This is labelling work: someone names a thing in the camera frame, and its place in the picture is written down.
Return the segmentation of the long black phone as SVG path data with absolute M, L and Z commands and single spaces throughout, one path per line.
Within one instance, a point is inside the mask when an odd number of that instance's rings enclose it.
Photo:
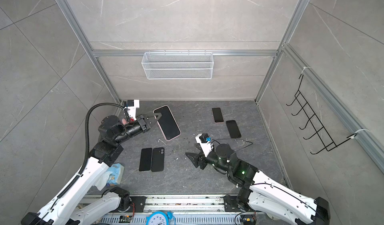
M 165 105 L 154 110 L 154 113 L 160 113 L 161 117 L 157 120 L 158 125 L 167 141 L 171 141 L 180 136 L 181 131 L 169 108 Z

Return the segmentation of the black phone case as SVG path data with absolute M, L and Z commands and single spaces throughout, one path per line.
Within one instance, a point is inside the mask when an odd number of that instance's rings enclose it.
M 161 172 L 164 170 L 165 149 L 163 147 L 154 148 L 152 152 L 152 172 Z

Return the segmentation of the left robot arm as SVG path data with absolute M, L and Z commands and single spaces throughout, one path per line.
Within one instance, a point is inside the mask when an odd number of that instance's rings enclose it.
M 67 185 L 40 209 L 38 213 L 28 213 L 21 221 L 22 225 L 64 225 L 70 220 L 70 215 L 87 193 L 91 186 L 115 162 L 123 151 L 121 143 L 141 133 L 150 130 L 150 117 L 156 121 L 161 113 L 138 115 L 135 121 L 123 124 L 116 116 L 111 115 L 103 119 L 99 126 L 100 142 L 90 150 L 89 127 L 86 123 L 86 155 L 85 160 Z

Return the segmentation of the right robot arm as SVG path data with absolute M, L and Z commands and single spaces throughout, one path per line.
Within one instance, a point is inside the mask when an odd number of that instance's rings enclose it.
M 291 225 L 330 224 L 329 202 L 301 195 L 268 177 L 264 172 L 237 157 L 229 144 L 200 145 L 199 153 L 186 156 L 196 168 L 213 166 L 240 188 L 238 206 L 245 211 L 260 211 Z

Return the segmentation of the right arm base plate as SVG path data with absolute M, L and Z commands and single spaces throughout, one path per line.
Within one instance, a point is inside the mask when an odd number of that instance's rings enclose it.
M 246 200 L 240 195 L 223 197 L 225 212 L 248 212 L 249 206 L 245 203 Z

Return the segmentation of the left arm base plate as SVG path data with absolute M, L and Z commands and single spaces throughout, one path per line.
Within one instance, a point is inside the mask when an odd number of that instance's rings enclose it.
M 146 205 L 146 199 L 147 197 L 145 196 L 126 196 L 122 198 L 121 204 L 117 210 L 120 213 L 142 213 Z

